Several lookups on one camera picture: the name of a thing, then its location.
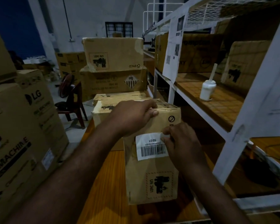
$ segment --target hand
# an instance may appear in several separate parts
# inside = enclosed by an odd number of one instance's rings
[[[108,116],[108,121],[116,127],[121,137],[131,135],[158,115],[154,108],[157,108],[154,100],[121,101]]]
[[[193,128],[182,122],[163,129],[163,134],[170,134],[170,138],[163,137],[169,157],[182,174],[197,169],[208,168],[204,152]]]

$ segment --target forearm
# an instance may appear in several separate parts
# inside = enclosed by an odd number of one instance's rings
[[[185,178],[214,223],[251,223],[207,168],[186,173]]]
[[[100,124],[8,223],[76,223],[97,173],[119,139],[113,125]]]

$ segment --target gray floor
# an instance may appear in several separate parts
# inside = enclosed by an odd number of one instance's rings
[[[54,103],[57,103],[60,101],[66,101],[66,98],[61,98],[58,96],[58,87],[55,87],[55,84],[59,84],[59,83],[58,82],[48,83],[48,88],[51,92]],[[65,128],[69,142],[70,142],[69,145],[67,146],[67,148],[65,149],[65,151],[63,152],[63,155],[61,156],[61,160],[65,160],[66,158],[68,158],[73,153],[75,148],[79,145],[79,143],[86,131],[86,128],[89,124],[89,121],[92,119],[92,113],[91,113],[93,110],[92,102],[93,102],[93,100],[86,101],[83,103],[84,109],[85,109],[85,112],[86,112],[86,115],[88,118],[88,121],[86,121],[83,116],[85,129],[81,128],[81,125],[80,125],[75,113],[70,114],[70,117],[72,119],[71,121],[67,121],[67,118],[64,114],[59,115],[59,117],[63,123],[63,126]]]

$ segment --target white bottle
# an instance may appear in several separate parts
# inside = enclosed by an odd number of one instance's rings
[[[216,82],[213,80],[216,69],[217,69],[217,64],[214,64],[212,73],[210,74],[210,79],[205,80],[205,82],[202,84],[200,99],[203,101],[211,100],[211,96],[217,86]]]
[[[205,80],[205,82],[202,84],[200,99],[204,101],[210,101],[216,86],[217,85],[214,80]]]

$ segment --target chair leg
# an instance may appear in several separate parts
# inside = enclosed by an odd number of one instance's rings
[[[65,114],[67,121],[71,121],[72,119],[70,118],[70,114]]]
[[[83,104],[81,104],[81,109],[82,109],[82,112],[84,114],[85,120],[88,121]]]
[[[75,110],[75,113],[76,113],[76,115],[77,115],[77,118],[78,118],[78,120],[79,120],[79,123],[81,124],[82,129],[85,129],[85,124],[84,124],[84,120],[83,120],[83,117],[82,117],[81,110],[80,110],[80,109],[76,109],[76,110]]]

